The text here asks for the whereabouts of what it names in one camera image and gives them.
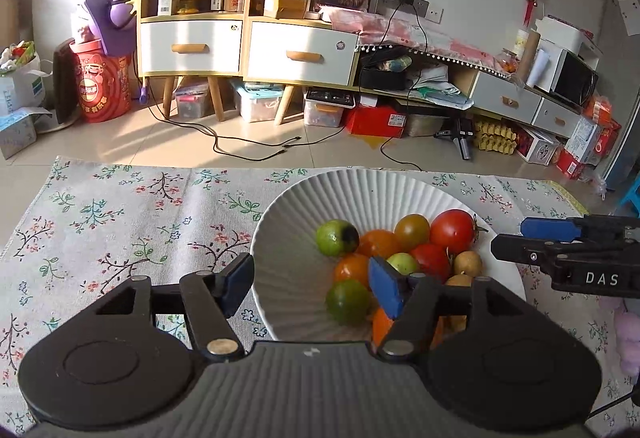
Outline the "large red tomato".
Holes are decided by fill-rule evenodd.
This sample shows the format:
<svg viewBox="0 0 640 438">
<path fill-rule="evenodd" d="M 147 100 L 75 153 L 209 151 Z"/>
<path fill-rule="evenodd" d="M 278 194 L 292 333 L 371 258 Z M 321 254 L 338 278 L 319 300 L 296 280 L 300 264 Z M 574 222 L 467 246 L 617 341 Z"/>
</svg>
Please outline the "large red tomato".
<svg viewBox="0 0 640 438">
<path fill-rule="evenodd" d="M 464 210 L 445 210 L 431 223 L 431 242 L 457 255 L 469 250 L 476 239 L 476 222 Z"/>
</svg>

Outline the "small orange in plate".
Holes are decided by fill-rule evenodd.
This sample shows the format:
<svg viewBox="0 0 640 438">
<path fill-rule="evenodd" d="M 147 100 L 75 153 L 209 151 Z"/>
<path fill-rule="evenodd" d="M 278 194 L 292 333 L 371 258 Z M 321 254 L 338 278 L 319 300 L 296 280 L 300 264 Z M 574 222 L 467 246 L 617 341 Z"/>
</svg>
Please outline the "small orange in plate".
<svg viewBox="0 0 640 438">
<path fill-rule="evenodd" d="M 394 232 L 375 229 L 363 233 L 359 238 L 357 253 L 366 257 L 382 257 L 387 259 L 402 251 Z"/>
</svg>

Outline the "low white drawer cabinet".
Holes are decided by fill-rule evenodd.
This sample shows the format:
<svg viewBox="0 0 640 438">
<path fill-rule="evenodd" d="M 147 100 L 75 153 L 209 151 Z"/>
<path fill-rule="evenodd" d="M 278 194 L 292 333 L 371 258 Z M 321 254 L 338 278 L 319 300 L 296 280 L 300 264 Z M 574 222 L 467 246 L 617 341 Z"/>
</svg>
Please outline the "low white drawer cabinet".
<svg viewBox="0 0 640 438">
<path fill-rule="evenodd" d="M 546 94 L 520 87 L 472 66 L 450 64 L 449 81 L 472 102 L 474 109 L 494 117 L 570 138 L 580 115 Z"/>
</svg>

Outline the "wooden shelf cabinet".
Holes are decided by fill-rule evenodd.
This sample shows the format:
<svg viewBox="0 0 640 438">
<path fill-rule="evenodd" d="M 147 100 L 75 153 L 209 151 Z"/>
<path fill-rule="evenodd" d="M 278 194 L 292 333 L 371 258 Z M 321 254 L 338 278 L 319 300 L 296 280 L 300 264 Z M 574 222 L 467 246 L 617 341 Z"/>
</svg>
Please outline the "wooden shelf cabinet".
<svg viewBox="0 0 640 438">
<path fill-rule="evenodd" d="M 347 89 L 355 83 L 358 37 L 329 23 L 262 14 L 263 0 L 242 0 L 233 11 L 214 11 L 198 0 L 194 13 L 160 10 L 160 0 L 137 0 L 140 75 L 164 82 L 163 113 L 186 77 L 208 81 L 216 117 L 224 118 L 221 88 L 233 77 L 281 84 L 283 100 L 307 87 Z"/>
</svg>

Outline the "green tomato in plate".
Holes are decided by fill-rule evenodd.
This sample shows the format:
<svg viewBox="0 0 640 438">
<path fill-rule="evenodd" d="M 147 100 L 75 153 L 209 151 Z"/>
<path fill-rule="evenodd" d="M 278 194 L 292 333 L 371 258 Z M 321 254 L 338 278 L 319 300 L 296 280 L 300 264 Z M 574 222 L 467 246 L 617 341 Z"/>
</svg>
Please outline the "green tomato in plate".
<svg viewBox="0 0 640 438">
<path fill-rule="evenodd" d="M 403 276 L 410 276 L 410 274 L 420 271 L 420 265 L 416 258 L 409 253 L 393 254 L 387 258 L 387 262 Z"/>
</svg>

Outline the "blue plastic stool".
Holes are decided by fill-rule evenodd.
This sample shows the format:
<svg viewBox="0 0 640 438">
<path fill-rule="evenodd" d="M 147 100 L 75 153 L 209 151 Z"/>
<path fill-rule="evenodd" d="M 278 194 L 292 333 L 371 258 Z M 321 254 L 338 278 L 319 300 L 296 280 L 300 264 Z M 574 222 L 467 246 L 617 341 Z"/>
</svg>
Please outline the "blue plastic stool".
<svg viewBox="0 0 640 438">
<path fill-rule="evenodd" d="M 634 180 L 617 205 L 617 209 L 625 213 L 640 215 L 640 176 Z"/>
</svg>

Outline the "white ribbed plate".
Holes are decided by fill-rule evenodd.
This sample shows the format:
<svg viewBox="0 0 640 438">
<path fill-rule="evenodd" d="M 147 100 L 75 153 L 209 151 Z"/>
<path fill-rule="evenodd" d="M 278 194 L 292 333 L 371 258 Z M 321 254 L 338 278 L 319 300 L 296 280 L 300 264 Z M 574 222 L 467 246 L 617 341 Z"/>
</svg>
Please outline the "white ribbed plate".
<svg viewBox="0 0 640 438">
<path fill-rule="evenodd" d="M 341 219 L 359 233 L 393 229 L 403 216 L 433 219 L 465 209 L 451 194 L 409 174 L 366 168 L 331 169 L 284 190 L 254 233 L 254 299 L 269 335 L 288 342 L 370 340 L 371 325 L 341 325 L 326 310 L 336 261 L 316 244 L 326 221 Z"/>
</svg>

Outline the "purple foam hand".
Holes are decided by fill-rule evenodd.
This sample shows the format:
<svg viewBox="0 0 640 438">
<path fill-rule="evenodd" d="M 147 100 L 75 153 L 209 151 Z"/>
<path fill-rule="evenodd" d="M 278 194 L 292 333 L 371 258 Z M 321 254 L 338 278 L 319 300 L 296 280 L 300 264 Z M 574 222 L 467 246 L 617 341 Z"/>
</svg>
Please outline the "purple foam hand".
<svg viewBox="0 0 640 438">
<path fill-rule="evenodd" d="M 91 31 L 109 57 L 128 57 L 136 50 L 136 0 L 85 0 Z"/>
</svg>

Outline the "green lime fruit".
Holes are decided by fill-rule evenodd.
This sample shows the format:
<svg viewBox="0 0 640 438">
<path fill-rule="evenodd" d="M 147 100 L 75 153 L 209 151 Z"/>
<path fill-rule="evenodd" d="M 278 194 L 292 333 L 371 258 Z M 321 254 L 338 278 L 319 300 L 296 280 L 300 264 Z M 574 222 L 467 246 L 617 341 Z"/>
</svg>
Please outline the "green lime fruit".
<svg viewBox="0 0 640 438">
<path fill-rule="evenodd" d="M 353 253 L 359 246 L 356 227 L 346 220 L 332 219 L 318 227 L 316 244 L 324 256 L 340 257 Z"/>
</svg>

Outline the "red printed bucket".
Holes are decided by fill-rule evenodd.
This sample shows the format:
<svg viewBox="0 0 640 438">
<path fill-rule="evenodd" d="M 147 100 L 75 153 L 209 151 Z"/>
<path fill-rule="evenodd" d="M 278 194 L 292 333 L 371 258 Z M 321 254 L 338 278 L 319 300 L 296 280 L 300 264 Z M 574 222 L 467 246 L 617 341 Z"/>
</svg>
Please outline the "red printed bucket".
<svg viewBox="0 0 640 438">
<path fill-rule="evenodd" d="M 87 123 L 103 123 L 131 109 L 130 57 L 104 54 L 99 39 L 70 43 L 78 102 Z"/>
</svg>

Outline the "white microwave oven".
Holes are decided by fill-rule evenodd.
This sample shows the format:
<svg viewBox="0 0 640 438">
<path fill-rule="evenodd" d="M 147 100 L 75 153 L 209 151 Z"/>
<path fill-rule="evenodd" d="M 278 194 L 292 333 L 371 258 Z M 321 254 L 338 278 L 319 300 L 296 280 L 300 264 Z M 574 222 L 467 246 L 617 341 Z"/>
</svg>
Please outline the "white microwave oven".
<svg viewBox="0 0 640 438">
<path fill-rule="evenodd" d="M 538 49 L 548 56 L 534 87 L 573 106 L 585 106 L 596 91 L 599 74 L 570 50 L 541 39 Z"/>
</svg>

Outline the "large orange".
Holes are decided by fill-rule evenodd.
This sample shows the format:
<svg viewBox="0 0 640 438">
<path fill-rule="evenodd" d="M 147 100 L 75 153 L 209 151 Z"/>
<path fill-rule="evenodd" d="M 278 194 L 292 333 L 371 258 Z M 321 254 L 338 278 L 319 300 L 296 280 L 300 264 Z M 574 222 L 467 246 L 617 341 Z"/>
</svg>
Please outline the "large orange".
<svg viewBox="0 0 640 438">
<path fill-rule="evenodd" d="M 373 313 L 372 316 L 372 333 L 371 342 L 374 349 L 378 349 L 381 345 L 383 338 L 387 335 L 390 328 L 393 326 L 394 321 L 386 316 L 386 313 L 381 307 Z M 431 349 L 436 348 L 444 339 L 445 334 L 445 319 L 440 318 L 436 325 L 434 337 L 431 341 Z"/>
</svg>

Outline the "small green tomato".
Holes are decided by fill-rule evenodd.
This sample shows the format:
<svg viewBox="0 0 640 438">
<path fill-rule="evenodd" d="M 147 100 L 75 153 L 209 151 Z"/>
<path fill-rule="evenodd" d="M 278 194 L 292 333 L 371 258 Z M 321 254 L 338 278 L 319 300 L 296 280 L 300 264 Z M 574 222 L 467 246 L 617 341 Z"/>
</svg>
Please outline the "small green tomato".
<svg viewBox="0 0 640 438">
<path fill-rule="evenodd" d="M 367 319 L 371 294 L 359 281 L 338 281 L 326 293 L 326 310 L 339 324 L 355 326 Z"/>
</svg>

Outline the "brown longan fruit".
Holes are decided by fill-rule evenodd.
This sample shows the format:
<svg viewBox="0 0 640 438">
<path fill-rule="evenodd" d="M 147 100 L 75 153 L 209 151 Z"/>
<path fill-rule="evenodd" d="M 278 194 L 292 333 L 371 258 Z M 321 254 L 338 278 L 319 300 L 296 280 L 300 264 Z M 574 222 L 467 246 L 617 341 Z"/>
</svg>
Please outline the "brown longan fruit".
<svg viewBox="0 0 640 438">
<path fill-rule="evenodd" d="M 454 273 L 472 276 L 472 278 L 481 276 L 484 273 L 482 258 L 474 250 L 466 250 L 457 254 L 454 258 Z"/>
<path fill-rule="evenodd" d="M 446 281 L 447 286 L 457 286 L 458 288 L 469 288 L 474 281 L 474 276 L 468 276 L 465 273 L 450 276 Z"/>
</svg>

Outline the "pink cloth on cabinet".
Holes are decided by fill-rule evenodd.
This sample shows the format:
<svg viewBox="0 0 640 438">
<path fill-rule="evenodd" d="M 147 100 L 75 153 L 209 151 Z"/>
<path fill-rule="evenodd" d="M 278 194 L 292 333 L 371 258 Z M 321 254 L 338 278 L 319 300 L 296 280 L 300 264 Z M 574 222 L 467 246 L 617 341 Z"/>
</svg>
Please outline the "pink cloth on cabinet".
<svg viewBox="0 0 640 438">
<path fill-rule="evenodd" d="M 356 34 L 360 48 L 403 46 L 434 58 L 466 64 L 500 78 L 509 77 L 489 52 L 435 31 L 420 20 L 409 22 L 332 6 L 321 6 L 320 16 L 323 22 L 331 24 L 334 31 Z"/>
</svg>

